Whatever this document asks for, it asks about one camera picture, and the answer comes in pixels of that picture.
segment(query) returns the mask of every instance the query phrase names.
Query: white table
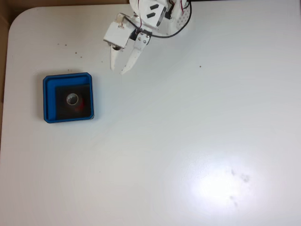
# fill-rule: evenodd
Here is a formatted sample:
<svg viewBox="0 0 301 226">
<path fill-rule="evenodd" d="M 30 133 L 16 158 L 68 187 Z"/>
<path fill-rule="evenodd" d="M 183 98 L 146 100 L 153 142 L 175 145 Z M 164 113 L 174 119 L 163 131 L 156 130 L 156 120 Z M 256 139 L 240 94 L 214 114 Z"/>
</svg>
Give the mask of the white table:
<svg viewBox="0 0 301 226">
<path fill-rule="evenodd" d="M 301 225 L 299 0 L 193 3 L 124 76 L 103 41 L 118 12 L 130 6 L 34 8 L 12 24 L 0 225 Z M 47 124 L 42 79 L 74 72 L 93 77 L 95 118 Z"/>
</svg>

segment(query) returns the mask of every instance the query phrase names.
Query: blue tray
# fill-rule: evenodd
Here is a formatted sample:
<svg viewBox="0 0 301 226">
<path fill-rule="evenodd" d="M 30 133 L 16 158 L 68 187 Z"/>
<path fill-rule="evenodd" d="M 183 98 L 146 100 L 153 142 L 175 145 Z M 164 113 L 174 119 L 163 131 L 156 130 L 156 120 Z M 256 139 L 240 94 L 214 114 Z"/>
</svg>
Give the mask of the blue tray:
<svg viewBox="0 0 301 226">
<path fill-rule="evenodd" d="M 70 86 L 81 86 L 81 85 L 89 86 L 91 115 L 83 118 L 57 119 L 56 89 L 58 87 L 70 87 Z M 43 80 L 43 95 L 44 95 L 44 120 L 48 123 L 88 120 L 94 117 L 92 77 L 87 72 L 46 76 Z"/>
</svg>

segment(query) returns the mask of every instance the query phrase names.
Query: red wire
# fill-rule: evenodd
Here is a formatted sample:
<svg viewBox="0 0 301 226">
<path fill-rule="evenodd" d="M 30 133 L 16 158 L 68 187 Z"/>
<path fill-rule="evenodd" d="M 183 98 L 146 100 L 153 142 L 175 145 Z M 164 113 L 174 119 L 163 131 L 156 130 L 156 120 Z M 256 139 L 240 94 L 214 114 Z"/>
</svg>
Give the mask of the red wire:
<svg viewBox="0 0 301 226">
<path fill-rule="evenodd" d="M 183 15 L 184 14 L 184 9 L 183 9 L 183 5 L 182 5 L 182 0 L 180 0 L 180 6 L 181 6 L 181 15 Z"/>
<path fill-rule="evenodd" d="M 141 13 L 140 13 L 140 9 L 139 9 L 139 0 L 138 0 L 138 10 L 139 10 L 139 17 L 140 17 L 140 27 L 139 27 L 139 29 L 140 29 L 142 26 L 142 20 L 141 20 Z"/>
</svg>

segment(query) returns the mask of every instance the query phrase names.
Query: black cable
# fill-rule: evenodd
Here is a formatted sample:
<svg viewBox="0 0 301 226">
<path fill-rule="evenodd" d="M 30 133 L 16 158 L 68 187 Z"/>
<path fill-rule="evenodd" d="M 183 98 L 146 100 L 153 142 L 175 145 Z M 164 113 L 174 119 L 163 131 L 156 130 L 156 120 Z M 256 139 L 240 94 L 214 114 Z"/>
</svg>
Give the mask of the black cable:
<svg viewBox="0 0 301 226">
<path fill-rule="evenodd" d="M 188 8 L 188 6 L 190 5 L 190 2 L 188 1 L 188 5 L 187 6 L 185 6 L 185 8 L 184 9 L 186 9 L 186 8 Z"/>
<path fill-rule="evenodd" d="M 178 33 L 180 33 L 180 32 L 184 29 L 184 27 L 186 27 L 186 25 L 189 23 L 190 18 L 191 18 L 191 14 L 192 14 L 191 0 L 189 0 L 189 5 L 188 5 L 188 6 L 190 6 L 190 13 L 189 13 L 188 20 L 186 21 L 186 23 L 184 24 L 184 26 L 180 28 L 180 30 L 178 30 L 176 33 L 171 34 L 171 35 L 168 35 L 168 36 L 159 36 L 159 35 L 152 34 L 152 33 L 148 32 L 148 31 L 146 31 L 146 30 L 140 29 L 137 25 L 135 25 L 135 24 L 127 17 L 127 15 L 125 15 L 125 14 L 123 14 L 123 15 L 125 16 L 124 18 L 125 18 L 131 25 L 133 25 L 137 30 L 139 30 L 139 31 L 141 31 L 141 32 L 144 32 L 144 33 L 146 33 L 146 34 L 148 34 L 148 35 L 150 35 L 151 37 L 154 37 L 154 38 L 168 39 L 168 38 L 174 37 L 174 36 L 176 36 Z"/>
</svg>

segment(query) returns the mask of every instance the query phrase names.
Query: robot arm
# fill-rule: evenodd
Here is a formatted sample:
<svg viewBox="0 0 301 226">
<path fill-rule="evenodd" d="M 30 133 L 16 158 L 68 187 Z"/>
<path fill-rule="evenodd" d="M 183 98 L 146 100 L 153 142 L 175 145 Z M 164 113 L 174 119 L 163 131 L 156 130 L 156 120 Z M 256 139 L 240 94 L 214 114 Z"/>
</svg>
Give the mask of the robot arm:
<svg viewBox="0 0 301 226">
<path fill-rule="evenodd" d="M 133 16 L 127 16 L 119 13 L 114 22 L 107 30 L 104 41 L 111 49 L 111 70 L 115 69 L 115 62 L 118 55 L 126 47 L 129 39 L 135 40 L 134 49 L 128 59 L 128 62 L 121 74 L 129 71 L 136 63 L 146 45 L 149 44 L 151 36 L 169 38 L 181 31 L 189 22 L 190 16 L 183 27 L 178 26 L 179 18 L 184 14 L 184 5 L 186 0 L 130 0 L 130 5 L 135 12 Z M 164 33 L 172 34 L 169 36 L 153 35 L 158 31 L 162 21 L 168 24 L 167 31 Z"/>
</svg>

